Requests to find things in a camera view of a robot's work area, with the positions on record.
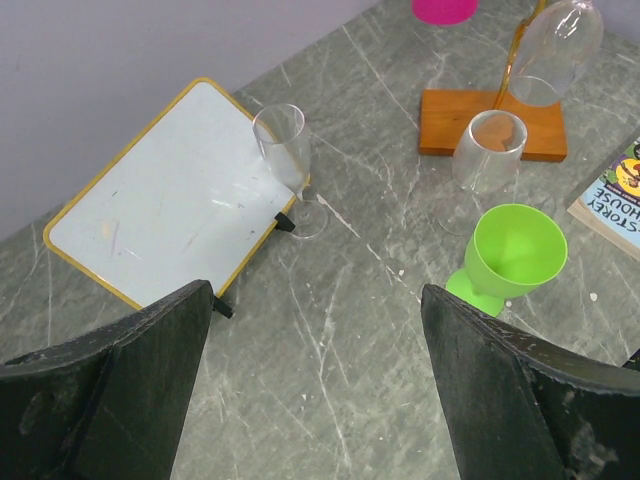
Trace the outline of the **clear round wine glass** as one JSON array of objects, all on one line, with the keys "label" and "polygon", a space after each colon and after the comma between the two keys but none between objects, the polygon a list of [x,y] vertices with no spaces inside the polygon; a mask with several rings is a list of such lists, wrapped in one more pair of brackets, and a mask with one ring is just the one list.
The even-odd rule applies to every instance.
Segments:
[{"label": "clear round wine glass", "polygon": [[545,8],[521,40],[511,95],[534,107],[558,102],[588,69],[603,33],[602,16],[591,1],[557,1]]}]

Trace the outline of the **pink plastic goblet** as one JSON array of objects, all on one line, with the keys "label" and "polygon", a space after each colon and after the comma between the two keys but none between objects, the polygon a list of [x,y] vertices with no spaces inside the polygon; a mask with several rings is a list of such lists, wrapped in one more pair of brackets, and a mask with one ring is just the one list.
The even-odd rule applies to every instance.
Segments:
[{"label": "pink plastic goblet", "polygon": [[412,0],[413,14],[420,21],[437,26],[456,25],[470,19],[478,0]]}]

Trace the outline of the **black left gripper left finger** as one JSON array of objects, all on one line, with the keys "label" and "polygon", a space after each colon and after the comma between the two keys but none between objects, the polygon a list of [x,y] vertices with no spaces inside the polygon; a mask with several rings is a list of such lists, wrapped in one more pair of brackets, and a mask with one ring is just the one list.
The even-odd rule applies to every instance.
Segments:
[{"label": "black left gripper left finger", "polygon": [[170,478],[212,313],[196,280],[2,363],[2,478]]}]

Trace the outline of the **clear tall wine glass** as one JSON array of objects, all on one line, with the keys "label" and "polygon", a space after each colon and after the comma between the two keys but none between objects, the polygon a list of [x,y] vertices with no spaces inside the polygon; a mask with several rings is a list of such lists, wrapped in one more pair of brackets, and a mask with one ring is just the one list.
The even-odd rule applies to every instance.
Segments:
[{"label": "clear tall wine glass", "polygon": [[305,196],[311,183],[311,143],[304,113],[290,103],[266,106],[256,114],[253,132],[269,169],[295,195],[287,213],[295,225],[291,235],[301,240],[317,237],[328,215],[316,200]]}]

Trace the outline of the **green plastic goblet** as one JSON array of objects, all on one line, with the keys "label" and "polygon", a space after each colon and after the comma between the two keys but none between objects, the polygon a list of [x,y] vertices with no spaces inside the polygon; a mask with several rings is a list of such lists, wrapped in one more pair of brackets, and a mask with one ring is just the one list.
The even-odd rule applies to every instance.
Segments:
[{"label": "green plastic goblet", "polygon": [[497,316],[506,301],[553,280],[567,259],[566,237],[551,217],[525,204],[501,204],[478,220],[463,267],[450,276],[445,289]]}]

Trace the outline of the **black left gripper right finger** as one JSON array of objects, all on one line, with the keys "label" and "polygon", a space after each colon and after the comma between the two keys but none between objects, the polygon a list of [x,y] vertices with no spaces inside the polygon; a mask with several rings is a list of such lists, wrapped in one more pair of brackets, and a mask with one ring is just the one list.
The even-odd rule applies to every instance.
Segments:
[{"label": "black left gripper right finger", "polygon": [[638,478],[637,355],[575,354],[431,284],[421,318],[461,478]]}]

